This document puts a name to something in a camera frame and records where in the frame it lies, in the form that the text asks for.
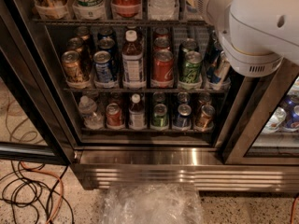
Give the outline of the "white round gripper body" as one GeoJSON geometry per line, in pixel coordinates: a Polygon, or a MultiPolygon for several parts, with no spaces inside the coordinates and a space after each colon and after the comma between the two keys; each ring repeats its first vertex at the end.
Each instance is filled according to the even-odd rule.
{"type": "Polygon", "coordinates": [[[244,0],[195,0],[204,21],[218,32],[244,30],[246,25],[241,20],[245,13],[244,0]]]}

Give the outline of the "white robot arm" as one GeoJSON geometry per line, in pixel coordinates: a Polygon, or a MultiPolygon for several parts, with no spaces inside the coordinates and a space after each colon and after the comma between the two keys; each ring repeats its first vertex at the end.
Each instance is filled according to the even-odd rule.
{"type": "Polygon", "coordinates": [[[230,65],[245,77],[299,64],[299,0],[186,0],[213,26],[230,65]]]}

